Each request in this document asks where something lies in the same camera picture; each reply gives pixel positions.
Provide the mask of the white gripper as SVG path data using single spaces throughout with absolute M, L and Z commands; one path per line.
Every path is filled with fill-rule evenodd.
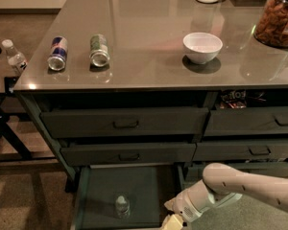
M 228 206 L 242 196 L 237 193 L 220 195 L 209 189 L 202 180 L 181 191 L 175 198 L 164 203 L 168 215 L 161 224 L 160 230 L 181 230 L 183 221 L 193 222 L 210 209 Z

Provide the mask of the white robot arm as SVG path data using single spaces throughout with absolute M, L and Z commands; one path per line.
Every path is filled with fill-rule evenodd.
M 241 172 L 221 163 L 211 163 L 203 178 L 164 203 L 170 211 L 160 230 L 183 230 L 213 208 L 221 208 L 250 196 L 288 213 L 288 179 Z

